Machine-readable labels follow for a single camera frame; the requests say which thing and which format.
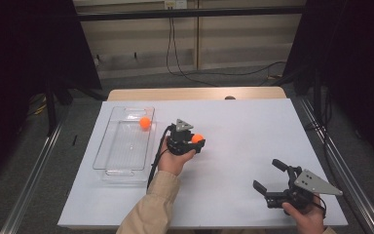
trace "orange object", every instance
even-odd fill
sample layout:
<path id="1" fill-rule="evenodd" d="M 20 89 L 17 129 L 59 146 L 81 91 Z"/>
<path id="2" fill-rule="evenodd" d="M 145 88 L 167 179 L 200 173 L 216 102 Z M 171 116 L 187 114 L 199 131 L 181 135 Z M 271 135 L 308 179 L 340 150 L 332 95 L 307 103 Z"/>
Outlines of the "orange object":
<path id="1" fill-rule="evenodd" d="M 148 129 L 150 125 L 151 125 L 150 118 L 144 116 L 141 119 L 139 119 L 139 126 L 141 126 L 141 128 Z"/>
<path id="2" fill-rule="evenodd" d="M 197 143 L 199 142 L 200 140 L 204 139 L 204 137 L 202 135 L 199 135 L 199 134 L 195 134 L 193 135 L 193 137 L 191 138 L 191 142 L 193 143 Z"/>

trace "table surface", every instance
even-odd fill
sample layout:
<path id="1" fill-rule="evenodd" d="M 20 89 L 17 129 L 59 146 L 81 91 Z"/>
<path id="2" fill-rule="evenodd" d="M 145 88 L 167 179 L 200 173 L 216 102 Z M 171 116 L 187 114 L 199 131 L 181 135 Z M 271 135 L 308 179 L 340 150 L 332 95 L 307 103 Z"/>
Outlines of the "table surface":
<path id="1" fill-rule="evenodd" d="M 182 99 L 265 99 L 286 98 L 280 87 L 171 88 L 114 90 L 108 100 L 182 100 Z"/>
<path id="2" fill-rule="evenodd" d="M 176 99 L 177 94 L 183 100 L 167 101 Z M 226 96 L 238 100 L 215 100 Z M 205 98 L 213 100 L 194 100 Z M 136 101 L 113 101 L 118 99 Z M 168 122 L 175 121 L 172 120 L 175 116 L 194 120 L 191 123 L 195 125 L 194 130 L 201 131 L 207 138 L 202 153 L 185 166 L 180 176 L 182 186 L 174 204 L 173 228 L 294 226 L 293 220 L 281 209 L 267 209 L 263 196 L 252 188 L 252 181 L 257 179 L 264 183 L 268 191 L 285 189 L 288 177 L 271 165 L 273 158 L 288 165 L 302 166 L 325 178 L 291 101 L 285 98 L 281 88 L 116 90 L 108 100 L 102 105 L 58 222 L 60 226 L 116 228 L 145 194 L 144 187 L 102 184 L 93 172 L 92 163 L 108 121 L 108 111 L 117 105 L 153 105 L 156 108 L 155 144 Z M 251 121 L 256 122 L 243 128 L 243 123 Z M 328 207 L 325 224 L 347 225 L 336 198 L 322 197 Z"/>

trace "wire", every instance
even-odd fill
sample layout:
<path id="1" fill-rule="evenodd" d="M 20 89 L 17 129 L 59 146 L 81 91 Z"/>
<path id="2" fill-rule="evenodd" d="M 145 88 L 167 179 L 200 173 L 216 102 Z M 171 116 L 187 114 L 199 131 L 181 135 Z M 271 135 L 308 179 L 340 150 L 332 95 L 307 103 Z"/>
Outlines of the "wire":
<path id="1" fill-rule="evenodd" d="M 218 87 L 217 85 L 214 85 L 214 84 L 210 84 L 208 82 L 204 82 L 204 81 L 199 81 L 199 80 L 195 80 L 195 79 L 191 79 L 189 77 L 187 77 L 187 75 L 226 75 L 226 76 L 245 76 L 245 75 L 252 75 L 252 74 L 256 74 L 256 73 L 259 73 L 261 71 L 264 71 L 264 70 L 268 70 L 268 76 L 266 78 L 266 80 L 264 80 L 261 84 L 259 84 L 258 86 L 262 86 L 264 83 L 267 82 L 268 80 L 268 77 L 269 77 L 269 74 L 270 74 L 270 67 L 276 65 L 276 64 L 286 64 L 285 61 L 276 61 L 276 62 L 273 62 L 263 68 L 260 68 L 260 69 L 257 69 L 255 71 L 250 71 L 250 72 L 246 72 L 246 73 L 224 73 L 224 72 L 203 72 L 203 71 L 196 71 L 196 72 L 183 72 L 180 68 L 180 64 L 179 64 L 179 61 L 178 61 L 178 55 L 177 55 L 177 47 L 175 45 L 175 29 L 174 29 L 174 20 L 173 18 L 170 18 L 169 19 L 169 23 L 170 23 L 170 26 L 169 26 L 169 37 L 168 37 L 168 48 L 167 48 L 167 57 L 166 57 L 166 65 L 167 65 L 167 70 L 168 72 L 171 74 L 171 75 L 175 75 L 175 76 L 183 76 L 185 77 L 186 79 L 190 80 L 190 81 L 193 81 L 193 82 L 199 82 L 199 83 L 202 83 L 202 84 L 206 84 L 206 85 L 210 85 L 210 86 L 213 86 L 213 87 Z M 177 66 L 178 66 L 178 70 L 181 74 L 177 74 L 177 73 L 174 73 L 172 72 L 169 67 L 168 67 L 168 54 L 169 54 L 169 47 L 170 47 L 170 44 L 171 44 L 171 36 L 172 36 L 172 43 L 173 43 L 173 47 L 174 47 L 174 53 L 175 53 L 175 58 L 176 58 L 176 61 L 177 61 Z"/>
<path id="2" fill-rule="evenodd" d="M 329 130 L 328 130 L 328 124 L 332 118 L 332 115 L 333 115 L 333 111 L 332 111 L 332 95 L 331 95 L 331 92 L 329 90 L 329 88 L 327 89 L 326 91 L 326 98 L 325 98 L 325 104 L 324 104 L 324 112 L 322 113 L 322 116 L 323 116 L 323 124 L 320 125 L 318 122 L 314 121 L 314 122 L 311 122 L 310 124 L 308 125 L 312 125 L 314 127 L 310 128 L 310 129 L 307 129 L 306 127 L 308 126 L 305 126 L 305 130 L 317 130 L 317 129 L 322 129 L 322 132 L 323 132 L 323 156 L 324 156 L 324 160 L 326 162 L 326 165 L 327 165 L 327 168 L 329 169 L 332 177 L 333 177 L 333 180 L 335 181 L 336 183 L 336 187 L 341 187 L 337 178 L 336 178 L 336 175 L 335 175 L 335 172 L 333 171 L 333 168 L 331 167 L 331 164 L 330 164 L 330 161 L 329 161 L 329 155 L 327 153 L 327 141 L 328 141 L 328 138 L 329 138 Z M 343 199 L 345 200 L 346 204 L 348 205 L 349 209 L 352 211 L 357 223 L 359 224 L 360 228 L 362 229 L 363 233 L 367 233 L 365 227 L 363 226 L 363 224 L 361 223 L 359 217 L 357 216 L 357 214 L 355 213 L 355 210 L 351 204 L 351 202 L 348 200 L 348 198 L 346 197 L 346 193 L 343 193 L 342 195 Z"/>
<path id="3" fill-rule="evenodd" d="M 173 45 L 174 45 L 175 59 L 177 60 L 178 70 L 180 71 L 181 75 L 176 74 L 176 73 L 173 73 L 173 72 L 169 69 L 169 67 L 168 67 L 168 53 L 169 53 L 169 45 L 171 44 L 171 35 L 172 35 L 172 42 L 173 42 Z M 172 74 L 172 75 L 175 75 L 175 76 L 183 76 L 184 78 L 186 78 L 186 79 L 189 80 L 189 81 L 193 81 L 193 82 L 197 82 L 197 83 L 202 83 L 202 84 L 209 85 L 209 86 L 212 86 L 212 87 L 218 87 L 217 85 L 214 85 L 214 84 L 211 84 L 211 83 L 208 83 L 208 82 L 205 82 L 205 81 L 200 81 L 200 80 L 191 79 L 190 77 L 187 76 L 187 74 L 185 74 L 185 73 L 181 70 L 180 63 L 179 63 L 179 61 L 178 61 L 177 47 L 176 47 L 176 45 L 175 45 L 175 30 L 174 30 L 174 20 L 173 20 L 173 18 L 170 18 L 170 19 L 169 19 L 169 37 L 168 37 L 168 48 L 167 48 L 166 65 L 167 65 L 167 70 L 168 70 L 168 72 L 169 72 L 170 74 Z"/>
<path id="4" fill-rule="evenodd" d="M 47 99 L 44 97 L 44 99 L 42 100 L 40 106 L 37 109 L 35 109 L 34 111 L 32 111 L 31 113 L 27 113 L 26 117 L 29 117 L 29 116 L 31 116 L 33 114 L 35 114 L 35 115 L 40 114 L 42 111 L 44 111 L 45 107 L 47 107 Z"/>
<path id="5" fill-rule="evenodd" d="M 150 186 L 151 181 L 153 180 L 154 173 L 156 172 L 157 166 L 159 165 L 161 156 L 163 156 L 163 154 L 165 152 L 167 152 L 167 150 L 168 150 L 168 149 L 166 149 L 165 151 L 160 153 L 161 148 L 163 146 L 164 139 L 166 137 L 166 134 L 167 134 L 168 130 L 170 130 L 171 128 L 172 128 L 172 126 L 167 126 L 166 129 L 164 130 L 163 136 L 160 139 L 160 146 L 159 146 L 159 149 L 157 150 L 157 154 L 156 154 L 156 158 L 154 159 L 154 163 L 151 165 L 150 176 L 148 176 L 147 190 L 148 190 L 148 187 Z"/>
<path id="6" fill-rule="evenodd" d="M 321 202 L 323 203 L 323 206 L 321 206 L 320 204 L 317 204 L 316 202 L 312 202 L 312 205 L 314 205 L 315 207 L 317 207 L 317 208 L 319 208 L 323 211 L 323 219 L 325 219 L 326 218 L 326 211 L 327 211 L 326 203 L 318 195 L 314 194 L 314 196 L 321 200 Z"/>

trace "white table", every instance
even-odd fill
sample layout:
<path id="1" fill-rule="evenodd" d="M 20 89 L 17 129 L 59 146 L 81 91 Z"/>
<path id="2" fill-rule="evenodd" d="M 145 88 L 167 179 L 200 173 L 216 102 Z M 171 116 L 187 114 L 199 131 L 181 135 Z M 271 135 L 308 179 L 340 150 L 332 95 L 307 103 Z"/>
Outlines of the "white table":
<path id="1" fill-rule="evenodd" d="M 171 228 L 281 228 L 294 226 L 282 209 L 268 209 L 252 188 L 257 179 L 268 191 L 283 191 L 287 174 L 274 158 L 301 166 L 325 178 L 317 156 L 289 99 L 106 101 L 76 176 L 58 225 L 70 228 L 117 228 L 145 187 L 106 184 L 93 162 L 114 106 L 154 106 L 155 148 L 167 125 L 177 118 L 206 137 L 202 153 L 180 176 Z M 347 225 L 334 196 L 322 195 L 327 205 L 325 225 Z"/>

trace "clear plastic container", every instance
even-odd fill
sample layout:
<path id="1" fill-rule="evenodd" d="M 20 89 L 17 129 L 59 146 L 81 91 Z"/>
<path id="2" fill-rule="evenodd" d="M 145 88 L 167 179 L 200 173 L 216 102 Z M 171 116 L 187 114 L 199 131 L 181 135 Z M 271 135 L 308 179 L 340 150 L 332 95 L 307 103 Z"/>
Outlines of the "clear plastic container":
<path id="1" fill-rule="evenodd" d="M 148 117 L 149 128 L 139 120 Z M 154 142 L 153 107 L 114 107 L 93 168 L 101 179 L 112 183 L 134 184 L 147 181 Z"/>

